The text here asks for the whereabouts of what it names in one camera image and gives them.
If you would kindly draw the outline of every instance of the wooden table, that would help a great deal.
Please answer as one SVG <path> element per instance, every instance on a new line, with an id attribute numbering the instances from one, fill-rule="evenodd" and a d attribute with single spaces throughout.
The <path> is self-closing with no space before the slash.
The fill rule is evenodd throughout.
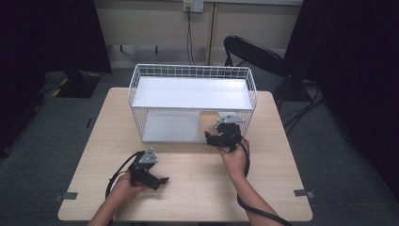
<path id="1" fill-rule="evenodd" d="M 250 140 L 248 179 L 278 214 L 289 221 L 312 218 L 296 164 L 269 92 L 258 92 L 258 104 L 246 138 Z M 247 221 L 215 148 L 206 144 L 142 143 L 127 88 L 109 90 L 83 152 L 58 217 L 90 220 L 104 201 L 108 179 L 133 153 L 153 147 L 159 162 L 154 176 L 170 177 L 158 190 L 140 193 L 114 216 L 116 221 L 238 222 Z"/>

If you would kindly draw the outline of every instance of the hand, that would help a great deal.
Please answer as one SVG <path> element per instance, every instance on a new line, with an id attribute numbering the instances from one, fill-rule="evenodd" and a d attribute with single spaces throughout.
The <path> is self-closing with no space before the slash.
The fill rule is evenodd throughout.
<path id="1" fill-rule="evenodd" d="M 140 183 L 132 186 L 130 172 L 125 172 L 118 178 L 118 181 L 115 183 L 108 197 L 112 197 L 112 199 L 116 199 L 120 202 L 127 202 L 137 193 L 146 189 L 147 187 Z"/>
<path id="2" fill-rule="evenodd" d="M 242 140 L 242 144 L 246 149 L 249 146 L 249 140 Z M 238 145 L 237 149 L 231 153 L 228 153 L 223 148 L 217 147 L 217 150 L 222 157 L 223 163 L 226 170 L 231 178 L 244 177 L 245 178 L 245 168 L 247 163 L 247 154 L 241 145 Z"/>

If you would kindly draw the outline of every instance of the white wire basket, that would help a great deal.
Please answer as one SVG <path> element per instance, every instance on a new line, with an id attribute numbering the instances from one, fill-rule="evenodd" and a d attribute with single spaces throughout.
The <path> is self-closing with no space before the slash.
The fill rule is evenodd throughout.
<path id="1" fill-rule="evenodd" d="M 200 112 L 234 115 L 247 132 L 257 91 L 250 68 L 137 64 L 129 104 L 143 142 L 205 142 Z"/>

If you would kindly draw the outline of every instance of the electrical outlet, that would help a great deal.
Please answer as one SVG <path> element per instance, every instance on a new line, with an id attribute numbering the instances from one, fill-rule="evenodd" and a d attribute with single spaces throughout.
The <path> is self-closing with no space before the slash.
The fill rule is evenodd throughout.
<path id="1" fill-rule="evenodd" d="M 183 1 L 183 11 L 190 8 L 191 12 L 203 12 L 203 0 L 201 1 Z"/>
<path id="2" fill-rule="evenodd" d="M 183 11 L 187 11 L 188 8 L 190 8 L 190 11 L 194 11 L 193 1 L 183 1 Z"/>
<path id="3" fill-rule="evenodd" d="M 193 9 L 195 12 L 203 12 L 203 1 L 194 1 Z"/>

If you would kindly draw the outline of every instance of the chair backrest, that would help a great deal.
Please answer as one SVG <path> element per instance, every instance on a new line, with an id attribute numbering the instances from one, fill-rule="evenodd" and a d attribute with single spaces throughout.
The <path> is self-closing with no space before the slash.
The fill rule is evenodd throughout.
<path id="1" fill-rule="evenodd" d="M 233 66 L 231 60 L 231 54 L 233 54 L 265 71 L 288 77 L 282 58 L 257 43 L 238 36 L 228 36 L 224 39 L 224 47 L 227 54 L 225 66 Z"/>

